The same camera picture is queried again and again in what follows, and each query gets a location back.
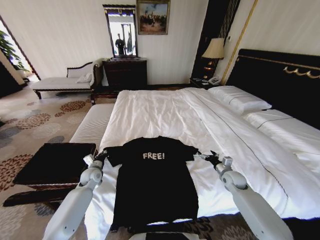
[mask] wooden dresser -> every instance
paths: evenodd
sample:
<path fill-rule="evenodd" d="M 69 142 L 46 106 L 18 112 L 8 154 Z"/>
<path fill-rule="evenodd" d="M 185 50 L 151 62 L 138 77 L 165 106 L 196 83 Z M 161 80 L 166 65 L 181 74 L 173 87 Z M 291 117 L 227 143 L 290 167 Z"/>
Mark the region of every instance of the wooden dresser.
<path fill-rule="evenodd" d="M 113 89 L 145 89 L 147 80 L 147 59 L 141 57 L 117 58 L 103 61 L 108 84 Z"/>

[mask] cream wall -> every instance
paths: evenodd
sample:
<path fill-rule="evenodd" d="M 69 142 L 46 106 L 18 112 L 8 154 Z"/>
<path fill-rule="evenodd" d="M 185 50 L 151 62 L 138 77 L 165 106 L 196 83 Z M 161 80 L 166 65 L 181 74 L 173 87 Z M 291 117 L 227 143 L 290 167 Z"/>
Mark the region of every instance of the cream wall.
<path fill-rule="evenodd" d="M 112 57 L 102 4 L 135 0 L 1 0 L 0 14 L 41 78 Z M 168 35 L 138 35 L 149 84 L 188 83 L 208 0 L 172 0 Z"/>
<path fill-rule="evenodd" d="M 220 61 L 215 75 L 222 76 L 245 23 L 253 0 L 242 0 L 231 26 L 232 44 L 225 46 L 227 57 Z M 320 55 L 319 0 L 258 0 L 226 78 L 239 49 Z"/>
<path fill-rule="evenodd" d="M 25 83 L 24 80 L 21 78 L 20 74 L 11 65 L 11 63 L 9 62 L 9 60 L 6 58 L 6 56 L 3 54 L 2 51 L 0 51 L 0 62 L 4 65 L 4 67 L 8 70 L 8 72 L 11 74 L 11 76 L 16 80 L 18 84 L 21 85 Z"/>

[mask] framed painting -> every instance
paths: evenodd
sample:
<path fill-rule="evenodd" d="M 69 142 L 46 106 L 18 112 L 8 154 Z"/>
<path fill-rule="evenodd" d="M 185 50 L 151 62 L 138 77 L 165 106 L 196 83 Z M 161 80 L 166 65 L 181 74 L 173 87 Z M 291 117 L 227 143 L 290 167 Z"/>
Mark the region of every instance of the framed painting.
<path fill-rule="evenodd" d="M 136 1 L 138 34 L 168 34 L 170 0 Z"/>

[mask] lampshade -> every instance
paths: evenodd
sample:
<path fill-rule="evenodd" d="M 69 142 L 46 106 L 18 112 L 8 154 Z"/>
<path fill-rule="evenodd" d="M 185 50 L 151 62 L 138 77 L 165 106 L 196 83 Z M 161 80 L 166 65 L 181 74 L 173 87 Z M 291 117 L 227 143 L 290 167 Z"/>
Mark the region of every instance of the lampshade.
<path fill-rule="evenodd" d="M 202 57 L 207 59 L 222 59 L 224 57 L 224 39 L 212 38 Z"/>

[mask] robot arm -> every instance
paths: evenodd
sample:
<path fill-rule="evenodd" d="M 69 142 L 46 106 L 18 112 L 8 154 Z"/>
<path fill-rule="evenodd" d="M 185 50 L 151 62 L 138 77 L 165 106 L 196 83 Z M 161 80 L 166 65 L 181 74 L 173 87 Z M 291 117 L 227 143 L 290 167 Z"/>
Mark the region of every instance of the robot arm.
<path fill-rule="evenodd" d="M 260 240 L 293 240 L 288 226 L 266 200 L 248 186 L 243 175 L 232 171 L 232 158 L 224 157 L 220 162 L 216 153 L 212 153 L 213 155 L 202 154 L 200 157 L 213 164 L 254 235 Z M 95 158 L 92 155 L 84 158 L 89 168 L 81 174 L 80 183 L 69 192 L 50 219 L 44 240 L 66 240 L 75 233 L 93 198 L 94 188 L 101 182 L 106 156 L 107 151 L 104 150 Z"/>
<path fill-rule="evenodd" d="M 253 234 L 260 240 L 293 240 L 289 227 L 267 201 L 252 190 L 241 173 L 232 170 L 232 158 L 224 157 L 220 162 L 216 153 L 212 153 L 213 156 L 201 155 L 200 157 L 213 164 Z"/>
<path fill-rule="evenodd" d="M 102 168 L 107 152 L 97 157 L 88 155 L 84 161 L 89 165 L 80 177 L 80 182 L 71 190 L 46 226 L 44 240 L 66 240 L 78 229 L 93 198 L 93 190 L 103 176 Z"/>

